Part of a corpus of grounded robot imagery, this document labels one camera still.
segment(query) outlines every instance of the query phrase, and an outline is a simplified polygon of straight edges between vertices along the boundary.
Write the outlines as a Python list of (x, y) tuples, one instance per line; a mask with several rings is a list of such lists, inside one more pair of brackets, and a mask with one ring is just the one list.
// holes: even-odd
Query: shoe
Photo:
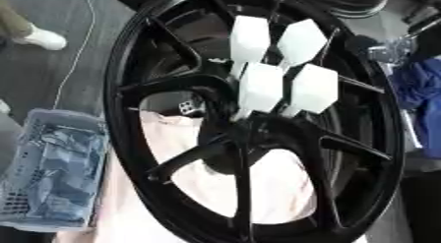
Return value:
[(61, 50), (67, 45), (67, 40), (63, 36), (48, 30), (42, 30), (31, 25), (32, 33), (23, 38), (13, 38), (15, 43), (34, 44), (47, 50)]
[(10, 112), (11, 107), (9, 107), (9, 105), (5, 101), (0, 99), (0, 113), (9, 114)]

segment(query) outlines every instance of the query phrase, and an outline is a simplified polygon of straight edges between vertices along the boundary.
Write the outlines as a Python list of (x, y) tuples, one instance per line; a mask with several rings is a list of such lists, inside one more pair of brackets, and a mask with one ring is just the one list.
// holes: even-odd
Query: blue cloth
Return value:
[(96, 193), (95, 176), (104, 150), (101, 135), (87, 130), (46, 126), (43, 145), (42, 179), (28, 189), (28, 216), (46, 220), (84, 222)]
[(441, 60), (398, 69), (390, 77), (403, 109), (416, 110), (416, 133), (429, 157), (441, 158)]

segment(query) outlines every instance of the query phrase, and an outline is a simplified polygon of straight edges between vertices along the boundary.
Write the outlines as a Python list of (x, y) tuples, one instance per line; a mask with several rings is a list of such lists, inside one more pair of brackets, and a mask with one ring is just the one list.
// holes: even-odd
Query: blue plastic basket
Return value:
[[(40, 165), (45, 148), (45, 143), (41, 141), (41, 133), (47, 125), (93, 132), (102, 139), (102, 150), (98, 153), (99, 160), (91, 181), (94, 195), (82, 211), (84, 216), (81, 223), (30, 215), (29, 189), (34, 188), (43, 178), (54, 173), (48, 172)], [(108, 135), (102, 119), (65, 110), (36, 109), (31, 111), (15, 158), (0, 181), (0, 225), (41, 232), (82, 230), (88, 227), (94, 211), (107, 149)], [(59, 201), (58, 203), (57, 201), (49, 202), (52, 202), (51, 206), (63, 206)]]

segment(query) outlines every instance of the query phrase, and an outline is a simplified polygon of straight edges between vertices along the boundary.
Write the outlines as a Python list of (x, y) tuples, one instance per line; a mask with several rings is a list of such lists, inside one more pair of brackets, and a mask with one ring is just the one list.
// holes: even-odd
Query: gray floor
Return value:
[[(57, 87), (68, 73), (86, 35), (90, 13), (85, 0), (11, 1), (18, 11), (36, 25), (58, 31), (69, 40), (69, 47), (61, 52), (14, 45), (0, 53), (0, 98), (14, 107), (16, 119), (22, 122), (29, 110), (52, 106)], [(96, 30), (77, 71), (66, 85), (60, 106), (98, 114), (101, 110), (101, 82), (107, 57), (115, 37), (132, 12), (113, 0), (94, 0), (94, 5), (97, 13)], [(403, 1), (394, 0), (381, 15), (348, 23), (359, 33), (384, 40), (406, 29), (406, 26), (395, 24), (404, 5)], [(367, 235), (370, 243), (411, 242), (400, 195)]]
[[(41, 28), (57, 31), (67, 49), (50, 52), (10, 45), (0, 53), (0, 98), (13, 106), (22, 122), (29, 110), (50, 108), (91, 22), (85, 0), (11, 0), (17, 10)], [(60, 108), (100, 112), (101, 82), (110, 49), (132, 12), (114, 0), (94, 0), (95, 31), (76, 72), (66, 85)]]

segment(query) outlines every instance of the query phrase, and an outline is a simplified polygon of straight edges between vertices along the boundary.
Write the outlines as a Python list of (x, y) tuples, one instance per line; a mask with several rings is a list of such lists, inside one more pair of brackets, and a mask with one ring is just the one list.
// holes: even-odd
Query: pink cloth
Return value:
[[(159, 162), (196, 146), (201, 119), (152, 112), (143, 112), (141, 117), (146, 139)], [(251, 167), (250, 173), (254, 222), (282, 223), (315, 211), (312, 183), (295, 154), (273, 150)], [(59, 232), (54, 243), (185, 242), (162, 227), (144, 207), (114, 153), (106, 174), (96, 228)], [(212, 211), (234, 215), (233, 176), (217, 174), (198, 160), (178, 170), (172, 180)]]

